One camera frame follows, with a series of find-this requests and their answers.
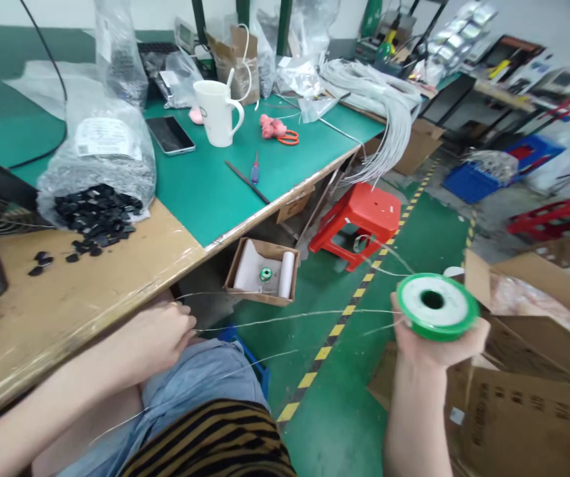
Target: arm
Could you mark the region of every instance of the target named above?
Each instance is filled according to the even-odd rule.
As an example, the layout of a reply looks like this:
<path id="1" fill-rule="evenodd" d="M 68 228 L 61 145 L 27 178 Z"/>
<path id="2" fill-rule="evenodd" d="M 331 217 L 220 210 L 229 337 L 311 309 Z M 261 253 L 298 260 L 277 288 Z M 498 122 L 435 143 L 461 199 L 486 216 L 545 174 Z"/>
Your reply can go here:
<path id="1" fill-rule="evenodd" d="M 391 295 L 399 310 L 395 294 Z M 446 370 L 483 351 L 490 325 L 478 318 L 459 340 L 438 343 L 417 336 L 395 315 L 399 353 L 384 440 L 386 477 L 451 477 L 444 430 Z"/>
<path id="2" fill-rule="evenodd" d="M 172 366 L 194 335 L 189 307 L 139 313 L 0 417 L 0 477 L 17 475 L 93 406 Z"/>

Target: red plastic stool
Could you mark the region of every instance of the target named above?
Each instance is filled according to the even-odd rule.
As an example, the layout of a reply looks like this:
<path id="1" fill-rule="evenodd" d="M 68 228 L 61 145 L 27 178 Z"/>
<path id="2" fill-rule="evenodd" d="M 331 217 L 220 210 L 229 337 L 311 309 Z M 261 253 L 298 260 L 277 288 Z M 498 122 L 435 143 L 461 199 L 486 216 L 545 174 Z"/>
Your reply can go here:
<path id="1" fill-rule="evenodd" d="M 510 217 L 508 232 L 528 234 L 538 242 L 560 239 L 570 233 L 570 199 Z"/>
<path id="2" fill-rule="evenodd" d="M 373 189 L 370 184 L 353 185 L 346 194 L 320 220 L 320 230 L 309 244 L 309 250 L 317 253 L 321 248 L 343 258 L 353 272 L 363 261 L 379 250 L 380 245 L 372 240 L 360 253 L 354 253 L 333 243 L 332 238 L 351 223 L 359 227 L 358 235 L 374 236 L 386 243 L 399 228 L 402 203 L 382 189 Z"/>

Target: pink object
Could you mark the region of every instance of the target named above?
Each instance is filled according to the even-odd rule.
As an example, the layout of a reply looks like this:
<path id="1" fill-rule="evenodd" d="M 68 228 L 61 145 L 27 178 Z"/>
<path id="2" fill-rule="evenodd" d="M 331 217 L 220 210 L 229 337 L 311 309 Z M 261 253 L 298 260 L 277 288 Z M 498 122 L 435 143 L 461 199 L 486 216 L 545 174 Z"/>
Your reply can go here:
<path id="1" fill-rule="evenodd" d="M 260 126 L 263 130 L 263 139 L 282 137 L 287 132 L 287 126 L 280 119 L 270 118 L 266 114 L 260 115 Z"/>
<path id="2" fill-rule="evenodd" d="M 198 106 L 194 106 L 192 109 L 190 109 L 188 115 L 190 116 L 192 122 L 196 125 L 200 126 L 203 124 L 203 115 L 201 114 L 201 110 Z"/>

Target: floor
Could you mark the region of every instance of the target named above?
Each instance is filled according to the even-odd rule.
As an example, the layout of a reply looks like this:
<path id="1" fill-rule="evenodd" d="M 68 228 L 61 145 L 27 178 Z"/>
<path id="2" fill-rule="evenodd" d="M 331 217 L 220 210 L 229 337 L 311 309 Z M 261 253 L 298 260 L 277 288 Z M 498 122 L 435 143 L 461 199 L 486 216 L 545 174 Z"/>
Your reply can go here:
<path id="1" fill-rule="evenodd" d="M 502 231 L 504 221 L 544 202 L 516 185 L 498 191 L 480 207 L 468 206 L 441 187 L 454 164 L 440 154 L 410 178 L 390 172 L 379 182 L 404 203 L 403 224 L 392 247 L 415 272 L 442 273 L 461 265 L 467 243 L 489 262 L 515 255 L 526 244 Z M 269 220 L 248 235 L 281 244 L 293 241 Z M 378 330 L 392 320 L 384 313 L 390 310 L 389 294 L 410 272 L 386 254 L 376 258 L 382 260 L 379 267 L 400 276 L 367 264 L 348 273 L 332 254 L 307 254 L 304 248 L 296 300 L 286 308 L 223 293 L 187 297 L 186 302 L 201 329 L 213 323 L 242 325 L 325 311 L 242 327 L 239 334 L 270 369 L 269 405 L 281 421 L 299 476 L 378 476 L 387 413 L 366 386 L 385 342 L 393 338 L 392 329 Z M 219 292 L 234 249 L 182 280 L 181 293 Z"/>

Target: smartphone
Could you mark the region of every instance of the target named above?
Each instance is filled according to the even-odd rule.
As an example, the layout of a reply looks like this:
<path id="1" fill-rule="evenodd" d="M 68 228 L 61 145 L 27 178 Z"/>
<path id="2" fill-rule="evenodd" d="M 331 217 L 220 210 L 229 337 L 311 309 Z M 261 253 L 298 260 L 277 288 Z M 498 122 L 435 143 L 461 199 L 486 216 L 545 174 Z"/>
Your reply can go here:
<path id="1" fill-rule="evenodd" d="M 183 130 L 173 116 L 146 119 L 150 132 L 157 140 L 159 147 L 168 156 L 185 154 L 196 149 L 190 136 Z"/>

